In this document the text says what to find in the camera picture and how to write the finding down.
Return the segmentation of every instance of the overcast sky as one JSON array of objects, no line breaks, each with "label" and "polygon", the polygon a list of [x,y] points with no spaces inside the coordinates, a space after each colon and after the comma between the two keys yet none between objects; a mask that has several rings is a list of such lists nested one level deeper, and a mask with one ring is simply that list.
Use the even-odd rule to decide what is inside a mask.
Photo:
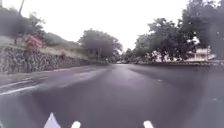
[{"label": "overcast sky", "polygon": [[[3,0],[4,7],[19,9],[22,0]],[[30,12],[46,21],[47,32],[77,41],[89,28],[118,38],[124,49],[134,48],[147,23],[165,17],[177,21],[188,0],[25,0],[22,14]]]}]

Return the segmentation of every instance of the distant tree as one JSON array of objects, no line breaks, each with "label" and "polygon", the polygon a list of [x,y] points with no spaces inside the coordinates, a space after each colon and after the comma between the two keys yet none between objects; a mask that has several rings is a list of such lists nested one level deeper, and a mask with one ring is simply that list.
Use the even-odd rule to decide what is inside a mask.
[{"label": "distant tree", "polygon": [[78,41],[93,58],[106,59],[112,57],[114,51],[121,51],[122,45],[115,37],[97,30],[86,30]]}]

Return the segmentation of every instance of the green tree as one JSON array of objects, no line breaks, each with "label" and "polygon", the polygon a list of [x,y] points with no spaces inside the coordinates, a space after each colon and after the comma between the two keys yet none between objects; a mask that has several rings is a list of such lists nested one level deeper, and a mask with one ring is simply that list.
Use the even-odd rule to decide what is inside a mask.
[{"label": "green tree", "polygon": [[101,31],[86,30],[78,41],[92,58],[106,59],[121,51],[122,45],[118,39]]}]

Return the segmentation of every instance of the asphalt road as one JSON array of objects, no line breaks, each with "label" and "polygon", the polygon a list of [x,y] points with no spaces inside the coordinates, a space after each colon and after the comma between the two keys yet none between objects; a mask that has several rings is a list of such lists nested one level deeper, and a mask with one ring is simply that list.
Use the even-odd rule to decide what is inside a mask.
[{"label": "asphalt road", "polygon": [[0,80],[5,128],[223,128],[224,73],[207,68],[86,66]]}]

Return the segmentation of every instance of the lane line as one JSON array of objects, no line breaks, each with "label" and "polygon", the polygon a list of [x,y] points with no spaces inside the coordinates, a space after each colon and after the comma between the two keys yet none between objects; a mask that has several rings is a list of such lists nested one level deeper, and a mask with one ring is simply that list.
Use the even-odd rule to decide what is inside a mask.
[{"label": "lane line", "polygon": [[17,85],[17,84],[24,84],[24,83],[28,83],[28,82],[29,81],[19,81],[19,82],[15,82],[15,83],[5,84],[5,85],[0,86],[0,89],[11,87],[11,86],[14,86],[14,85]]},{"label": "lane line", "polygon": [[145,128],[154,128],[152,123],[149,120],[144,121],[143,125]]},{"label": "lane line", "polygon": [[27,90],[32,90],[32,89],[35,89],[35,88],[37,88],[37,87],[30,86],[30,87],[24,87],[24,88],[9,90],[9,91],[0,93],[0,96],[9,95],[9,94],[13,94],[13,93],[17,93],[17,92],[22,92],[22,91],[27,91]]}]

